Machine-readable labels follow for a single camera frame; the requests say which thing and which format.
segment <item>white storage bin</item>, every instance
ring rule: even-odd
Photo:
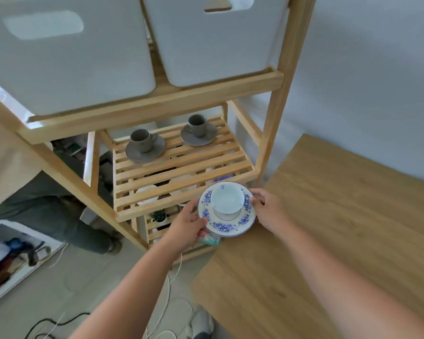
[[[155,88],[139,0],[0,0],[0,85],[38,115]]]
[[[168,79],[185,87],[267,68],[288,1],[225,12],[205,12],[204,0],[144,3]]]

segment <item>white cup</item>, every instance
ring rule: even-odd
[[[240,214],[245,203],[245,194],[238,183],[221,183],[211,194],[215,215],[230,221]]]

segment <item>gray saucer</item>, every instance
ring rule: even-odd
[[[151,162],[154,159],[160,157],[163,151],[165,151],[165,140],[161,136],[157,136],[157,139],[154,142],[154,147],[149,152],[138,152],[133,142],[130,142],[126,146],[127,158],[135,163]]]
[[[201,138],[195,137],[192,133],[187,132],[184,128],[181,130],[181,139],[183,142],[190,146],[204,146],[215,140],[217,132],[217,128],[214,125],[208,123],[208,131]]]

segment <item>gray espresso cup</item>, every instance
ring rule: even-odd
[[[144,128],[135,130],[130,135],[131,142],[134,143],[138,152],[145,153],[152,150],[154,147],[154,142],[157,139],[155,133],[151,133]]]
[[[188,118],[188,124],[185,125],[184,129],[200,138],[208,131],[208,120],[204,115],[194,114]]]

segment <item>left hand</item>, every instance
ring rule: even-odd
[[[192,247],[196,241],[209,233],[205,228],[208,224],[207,218],[199,219],[196,213],[192,213],[194,207],[198,205],[198,201],[199,199],[192,200],[185,205],[161,240],[178,253]]]

